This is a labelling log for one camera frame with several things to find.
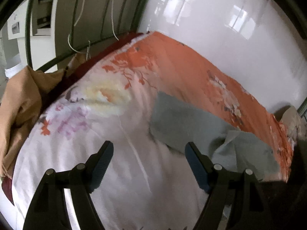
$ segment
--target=white wire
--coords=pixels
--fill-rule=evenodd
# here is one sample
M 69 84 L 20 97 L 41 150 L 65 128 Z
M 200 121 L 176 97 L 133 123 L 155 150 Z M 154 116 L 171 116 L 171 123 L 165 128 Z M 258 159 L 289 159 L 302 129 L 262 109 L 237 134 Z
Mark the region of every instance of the white wire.
M 111 7 L 111 20 L 112 20 L 112 31 L 115 36 L 115 38 L 119 41 L 119 39 L 116 37 L 115 32 L 114 32 L 114 22 L 113 22 L 113 6 L 114 6 L 114 0 L 112 0 L 112 7 Z
M 76 20 L 76 22 L 75 22 L 75 24 L 74 24 L 74 27 L 78 24 L 78 22 L 79 22 L 79 20 L 80 20 L 80 18 L 81 18 L 81 16 L 82 16 L 83 9 L 84 9 L 84 4 L 85 4 L 85 0 L 83 0 L 83 2 L 82 2 L 81 12 L 80 12 L 80 14 L 79 14 L 78 19 Z
M 75 24 L 74 24 L 74 27 L 78 24 L 78 22 L 79 22 L 79 20 L 80 20 L 80 18 L 81 18 L 81 16 L 82 16 L 83 9 L 84 9 L 84 4 L 85 4 L 85 0 L 83 0 L 83 2 L 82 2 L 81 11 L 80 11 L 80 14 L 79 14 L 78 19 L 76 20 L 76 22 L 75 22 Z M 91 58 L 91 55 L 89 54 L 89 52 L 90 52 L 90 47 L 91 47 L 91 42 L 90 42 L 90 41 L 88 41 L 88 42 L 89 42 L 89 45 L 88 45 L 88 47 L 87 47 L 87 51 L 86 51 L 86 52 L 79 52 L 79 51 L 77 51 L 76 49 L 74 49 L 74 48 L 70 45 L 70 34 L 68 35 L 67 42 L 68 42 L 69 47 L 70 47 L 72 50 L 74 50 L 76 53 L 83 53 L 83 54 L 86 54 L 86 60 L 88 59 L 88 56 L 90 56 L 90 58 Z
M 70 45 L 70 34 L 68 35 L 67 42 L 68 42 L 68 45 L 70 46 L 70 48 L 71 48 L 72 50 L 74 50 L 76 53 L 84 53 L 84 54 L 86 54 L 86 60 L 87 60 L 88 56 L 90 56 L 90 58 L 91 58 L 91 55 L 89 55 L 90 47 L 91 47 L 91 42 L 90 42 L 90 41 L 88 41 L 88 42 L 89 42 L 89 45 L 88 45 L 88 47 L 87 47 L 87 51 L 86 51 L 86 52 L 79 52 L 79 51 L 77 51 L 76 49 L 73 49 L 73 47 Z

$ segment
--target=green metal rail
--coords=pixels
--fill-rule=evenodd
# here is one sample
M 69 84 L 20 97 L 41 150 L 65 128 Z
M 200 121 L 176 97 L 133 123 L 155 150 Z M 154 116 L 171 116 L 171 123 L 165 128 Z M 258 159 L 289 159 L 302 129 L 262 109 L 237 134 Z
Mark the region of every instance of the green metal rail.
M 135 9 L 135 14 L 133 16 L 133 20 L 131 22 L 130 29 L 120 32 L 120 25 L 122 23 L 122 15 L 123 15 L 123 12 L 124 12 L 124 9 L 125 9 L 125 6 L 126 6 L 126 2 L 127 2 L 127 0 L 123 0 L 121 11 L 120 11 L 120 14 L 119 14 L 119 21 L 118 21 L 117 29 L 116 29 L 116 32 L 117 32 L 118 35 L 122 35 L 124 33 L 130 32 L 130 31 L 136 31 L 138 29 L 147 0 L 139 0 L 138 1 L 138 4 L 137 4 L 136 9 Z M 73 11 L 72 27 L 71 27 L 71 32 L 70 32 L 70 44 L 72 46 L 73 46 L 73 38 L 74 38 L 74 24 L 75 24 L 75 19 L 76 19 L 75 18 L 76 17 L 76 9 L 77 9 L 78 3 L 79 3 L 79 0 L 76 0 L 75 6 L 74 6 L 74 11 Z M 91 46 L 114 37 L 113 35 L 103 36 L 105 18 L 106 18 L 106 15 L 107 15 L 107 10 L 108 10 L 109 4 L 110 4 L 110 0 L 106 0 L 105 7 L 104 7 L 103 12 L 102 12 L 102 27 L 101 27 L 100 39 L 95 41 L 95 42 L 92 42 Z M 27 15 L 26 15 L 25 43 L 26 43 L 27 61 L 28 61 L 28 65 L 30 67 L 32 67 L 31 45 L 30 45 L 30 25 L 31 25 L 30 23 L 31 23 L 32 6 L 33 6 L 33 0 L 29 0 L 28 8 L 27 8 Z M 87 46 L 88 45 L 86 44 L 84 46 L 79 46 L 75 49 L 77 51 L 80 51 L 80 50 L 86 48 Z M 68 51 L 64 54 L 61 54 L 60 56 L 57 56 L 54 59 L 48 61 L 46 64 L 41 66 L 38 70 L 46 72 L 47 70 L 49 70 L 53 66 L 57 65 L 61 61 L 65 60 L 66 58 L 68 58 L 68 57 L 70 57 L 74 54 L 75 54 L 75 52 L 73 50 L 70 50 L 70 51 Z
M 305 117 L 306 119 L 306 115 L 307 115 L 307 98 L 305 98 L 304 102 L 302 103 L 302 105 L 298 108 L 297 110 L 298 114 L 301 117 Z

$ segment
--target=gray towel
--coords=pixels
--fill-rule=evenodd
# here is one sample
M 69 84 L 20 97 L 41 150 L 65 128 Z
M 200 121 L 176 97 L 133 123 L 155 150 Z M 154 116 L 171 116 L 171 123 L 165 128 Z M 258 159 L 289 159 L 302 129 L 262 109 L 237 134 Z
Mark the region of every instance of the gray towel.
M 158 93 L 150 131 L 181 153 L 188 142 L 194 142 L 202 154 L 229 171 L 249 168 L 258 180 L 279 172 L 271 147 L 254 134 L 240 131 L 212 113 L 163 92 Z

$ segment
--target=glossy white tile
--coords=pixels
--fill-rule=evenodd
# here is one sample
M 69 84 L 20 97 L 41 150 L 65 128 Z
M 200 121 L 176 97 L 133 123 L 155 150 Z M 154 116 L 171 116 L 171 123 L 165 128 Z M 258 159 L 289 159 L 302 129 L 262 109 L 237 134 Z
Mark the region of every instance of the glossy white tile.
M 307 96 L 306 44 L 291 27 L 273 0 L 149 0 L 139 31 L 190 46 L 274 112 Z

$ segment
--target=mattress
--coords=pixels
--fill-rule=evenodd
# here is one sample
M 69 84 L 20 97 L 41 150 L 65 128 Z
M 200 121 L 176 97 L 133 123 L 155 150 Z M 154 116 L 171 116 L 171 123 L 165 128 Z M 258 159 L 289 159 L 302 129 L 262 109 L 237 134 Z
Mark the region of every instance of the mattress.
M 268 179 L 287 180 L 293 151 L 283 125 L 184 44 L 158 32 L 138 36 L 83 75 L 42 113 L 18 155 L 12 194 L 23 217 L 47 169 L 70 170 L 109 140 L 114 156 L 91 194 L 104 227 L 193 228 L 208 195 L 185 157 L 149 132 L 158 91 L 255 134 L 272 147 L 280 165 Z M 72 228 L 79 229 L 68 190 L 65 196 Z

